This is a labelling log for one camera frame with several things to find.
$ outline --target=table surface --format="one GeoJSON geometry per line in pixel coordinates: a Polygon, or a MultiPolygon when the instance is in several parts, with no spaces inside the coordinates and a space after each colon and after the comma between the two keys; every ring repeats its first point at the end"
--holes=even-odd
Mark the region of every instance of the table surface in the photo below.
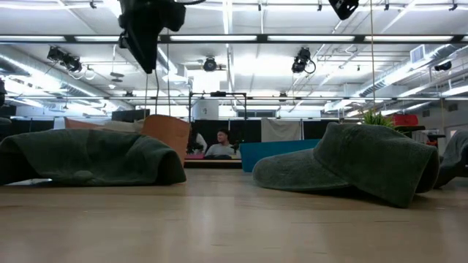
{"type": "Polygon", "coordinates": [[[465,262],[468,179],[410,209],[259,188],[236,169],[175,186],[0,187],[0,262],[465,262]]]}

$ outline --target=white curtain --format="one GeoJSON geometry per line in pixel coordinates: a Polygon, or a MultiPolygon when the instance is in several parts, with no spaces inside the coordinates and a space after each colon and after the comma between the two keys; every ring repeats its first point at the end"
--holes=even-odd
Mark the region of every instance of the white curtain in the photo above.
{"type": "Polygon", "coordinates": [[[300,121],[277,121],[262,118],[262,142],[281,142],[300,139],[300,121]]]}

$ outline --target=brown chair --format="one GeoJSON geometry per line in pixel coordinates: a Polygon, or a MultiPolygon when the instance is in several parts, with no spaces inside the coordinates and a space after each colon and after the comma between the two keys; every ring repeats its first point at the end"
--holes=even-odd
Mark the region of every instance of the brown chair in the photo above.
{"type": "Polygon", "coordinates": [[[190,123],[166,115],[146,117],[141,134],[156,138],[174,149],[184,164],[190,123]]]}
{"type": "Polygon", "coordinates": [[[64,119],[65,119],[66,129],[95,129],[95,128],[101,127],[101,125],[97,125],[94,123],[70,120],[67,117],[64,117],[64,119]]]}

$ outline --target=green leaves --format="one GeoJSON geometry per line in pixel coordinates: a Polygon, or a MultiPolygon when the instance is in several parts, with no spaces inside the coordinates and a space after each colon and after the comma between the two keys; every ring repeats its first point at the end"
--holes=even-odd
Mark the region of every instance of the green leaves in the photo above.
{"type": "Polygon", "coordinates": [[[372,109],[368,110],[366,113],[363,113],[363,122],[369,125],[381,125],[388,128],[395,129],[395,124],[391,117],[384,117],[381,112],[374,112],[372,109]]]}

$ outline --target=spotlight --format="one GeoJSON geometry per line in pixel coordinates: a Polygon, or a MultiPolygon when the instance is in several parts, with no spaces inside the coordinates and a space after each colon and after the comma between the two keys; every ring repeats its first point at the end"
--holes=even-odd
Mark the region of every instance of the spotlight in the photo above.
{"type": "Polygon", "coordinates": [[[73,57],[70,54],[66,54],[60,62],[60,65],[65,66],[69,72],[80,72],[82,69],[80,58],[73,57]]]}
{"type": "Polygon", "coordinates": [[[203,70],[206,72],[213,72],[217,67],[218,66],[213,57],[206,58],[205,63],[203,64],[203,70]]]}
{"type": "MultiPolygon", "coordinates": [[[[280,97],[287,97],[287,94],[286,92],[282,91],[279,93],[279,96],[280,97]]],[[[280,99],[279,102],[286,102],[286,99],[280,99]]]]}
{"type": "Polygon", "coordinates": [[[49,54],[47,54],[47,59],[52,62],[60,62],[64,59],[65,53],[59,50],[58,47],[50,47],[49,54]]]}
{"type": "Polygon", "coordinates": [[[346,20],[359,7],[359,0],[328,0],[339,19],[346,20]]]}
{"type": "Polygon", "coordinates": [[[79,57],[65,53],[58,47],[50,47],[49,53],[47,54],[47,59],[66,67],[69,72],[76,73],[80,72],[82,69],[79,57]]]}
{"type": "Polygon", "coordinates": [[[447,71],[452,68],[452,61],[445,62],[443,64],[434,66],[435,71],[447,71]]]}
{"type": "Polygon", "coordinates": [[[133,91],[127,91],[124,96],[133,96],[133,91]]]}
{"type": "Polygon", "coordinates": [[[312,74],[315,72],[316,66],[315,63],[310,58],[310,50],[308,47],[302,47],[298,55],[294,57],[294,63],[292,64],[292,73],[302,73],[306,72],[312,74]],[[314,70],[311,72],[306,71],[307,65],[311,63],[314,65],[314,70]]]}

